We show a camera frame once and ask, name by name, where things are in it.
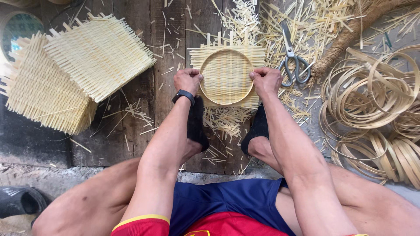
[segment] black watch strap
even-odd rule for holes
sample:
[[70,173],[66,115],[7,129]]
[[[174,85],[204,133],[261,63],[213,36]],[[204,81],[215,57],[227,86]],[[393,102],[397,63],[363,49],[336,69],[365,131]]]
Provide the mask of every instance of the black watch strap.
[[176,95],[173,97],[172,102],[175,103],[180,96],[186,96],[191,101],[191,106],[194,106],[194,96],[190,92],[182,89],[178,90]]

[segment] shorts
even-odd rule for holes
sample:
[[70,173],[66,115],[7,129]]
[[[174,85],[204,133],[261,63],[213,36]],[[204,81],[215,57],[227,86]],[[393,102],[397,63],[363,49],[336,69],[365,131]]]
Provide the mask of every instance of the shorts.
[[182,235],[197,220],[226,211],[241,213],[295,236],[276,208],[276,196],[281,186],[287,187],[284,178],[254,178],[205,185],[177,182],[169,236]]

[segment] scissors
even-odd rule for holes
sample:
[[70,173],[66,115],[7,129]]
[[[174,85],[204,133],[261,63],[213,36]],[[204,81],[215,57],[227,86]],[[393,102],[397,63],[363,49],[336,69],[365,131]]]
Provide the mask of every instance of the scissors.
[[[290,87],[291,84],[293,83],[293,77],[290,73],[289,70],[289,66],[287,65],[289,58],[293,58],[295,63],[296,63],[296,68],[294,70],[294,74],[295,74],[295,78],[296,78],[296,82],[298,84],[303,84],[306,81],[308,81],[309,77],[311,76],[311,69],[309,68],[309,64],[307,61],[305,61],[302,57],[300,56],[296,56],[294,54],[293,48],[291,46],[291,42],[290,42],[290,31],[289,31],[289,27],[287,26],[287,24],[285,22],[283,22],[281,24],[281,27],[283,28],[283,37],[284,37],[284,44],[285,44],[285,48],[286,48],[286,58],[280,63],[280,66],[278,67],[278,69],[280,70],[282,66],[284,66],[284,69],[286,70],[286,74],[288,77],[287,80],[287,84],[286,83],[281,83],[281,85],[283,87]],[[306,77],[305,79],[300,79],[299,77],[299,62],[302,62],[302,64],[304,65],[304,69],[307,70],[306,73]]]

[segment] leg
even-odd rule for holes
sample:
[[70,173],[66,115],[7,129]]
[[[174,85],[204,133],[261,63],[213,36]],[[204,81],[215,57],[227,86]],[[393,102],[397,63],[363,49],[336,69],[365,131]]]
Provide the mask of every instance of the leg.
[[[248,153],[282,174],[266,137],[253,138]],[[369,236],[418,234],[420,209],[384,186],[332,164],[329,168],[337,197],[360,233]],[[280,189],[276,207],[289,227],[297,235],[302,235],[288,189]]]
[[[183,161],[201,151],[187,139]],[[133,195],[139,158],[109,167],[54,200],[35,221],[35,236],[110,235]]]

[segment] woven bamboo mat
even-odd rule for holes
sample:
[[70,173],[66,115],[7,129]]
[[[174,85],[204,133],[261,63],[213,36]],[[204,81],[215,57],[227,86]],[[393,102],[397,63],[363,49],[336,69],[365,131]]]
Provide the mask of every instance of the woven bamboo mat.
[[[189,49],[191,49],[190,64],[193,68],[201,69],[206,63],[204,71],[201,72],[205,84],[201,86],[205,95],[214,100],[211,101],[199,89],[197,94],[203,97],[205,106],[258,108],[260,98],[254,87],[249,90],[252,81],[248,74],[252,71],[252,67],[264,67],[264,48],[252,45],[201,45],[200,48]],[[247,96],[235,102],[246,93]]]
[[112,15],[95,17],[79,26],[63,26],[45,47],[49,56],[96,102],[120,89],[156,60],[126,22]]
[[16,62],[1,80],[6,83],[1,93],[8,96],[8,110],[68,134],[87,129],[97,104],[48,57],[46,36],[38,32],[16,43],[22,49],[10,53]]

